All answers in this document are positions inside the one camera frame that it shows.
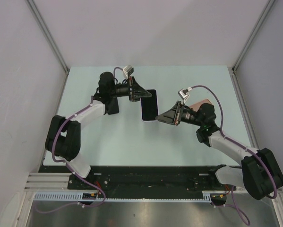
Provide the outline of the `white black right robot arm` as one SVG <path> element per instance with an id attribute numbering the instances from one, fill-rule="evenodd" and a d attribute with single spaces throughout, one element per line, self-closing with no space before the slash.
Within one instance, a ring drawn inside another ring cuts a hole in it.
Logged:
<path id="1" fill-rule="evenodd" d="M 197 139 L 214 148 L 239 164 L 239 168 L 220 166 L 208 177 L 208 185 L 219 190 L 224 184 L 246 189 L 256 200 L 268 197 L 283 187 L 283 174 L 273 152 L 267 148 L 247 147 L 226 136 L 215 123 L 214 106 L 202 103 L 197 111 L 180 101 L 168 111 L 158 115 L 157 121 L 170 125 L 181 122 L 198 126 Z"/>

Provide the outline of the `pink phone case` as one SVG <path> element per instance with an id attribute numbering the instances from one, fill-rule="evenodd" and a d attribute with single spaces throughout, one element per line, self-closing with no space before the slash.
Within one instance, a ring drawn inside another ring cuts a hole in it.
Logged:
<path id="1" fill-rule="evenodd" d="M 201 107 L 202 104 L 210 104 L 210 105 L 213 105 L 212 102 L 211 102 L 209 99 L 204 99 L 204 100 L 201 100 L 201 101 L 199 101 L 199 102 L 197 102 L 197 103 L 194 103 L 194 104 L 188 106 L 188 107 L 187 107 L 187 111 L 197 112 L 197 111 L 200 109 L 200 107 Z"/>

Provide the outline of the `phone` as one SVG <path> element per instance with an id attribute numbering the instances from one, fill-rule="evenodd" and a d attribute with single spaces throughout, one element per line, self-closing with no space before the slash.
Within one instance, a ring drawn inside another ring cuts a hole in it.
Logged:
<path id="1" fill-rule="evenodd" d="M 157 91 L 155 89 L 148 90 L 151 93 L 151 97 L 141 98 L 141 114 L 142 121 L 151 122 L 155 121 L 158 113 L 158 101 L 157 101 Z"/>

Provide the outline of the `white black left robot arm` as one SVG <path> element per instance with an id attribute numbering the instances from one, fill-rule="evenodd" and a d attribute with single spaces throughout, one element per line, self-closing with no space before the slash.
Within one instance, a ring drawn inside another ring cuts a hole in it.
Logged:
<path id="1" fill-rule="evenodd" d="M 55 115 L 51 119 L 45 149 L 51 153 L 54 162 L 65 163 L 73 174 L 79 176 L 78 184 L 84 189 L 94 185 L 94 177 L 90 175 L 90 165 L 79 153 L 81 131 L 106 114 L 119 113 L 118 98 L 124 96 L 131 102 L 137 102 L 152 95 L 131 75 L 123 83 L 119 83 L 111 72 L 104 72 L 100 75 L 98 88 L 86 107 L 69 117 Z"/>

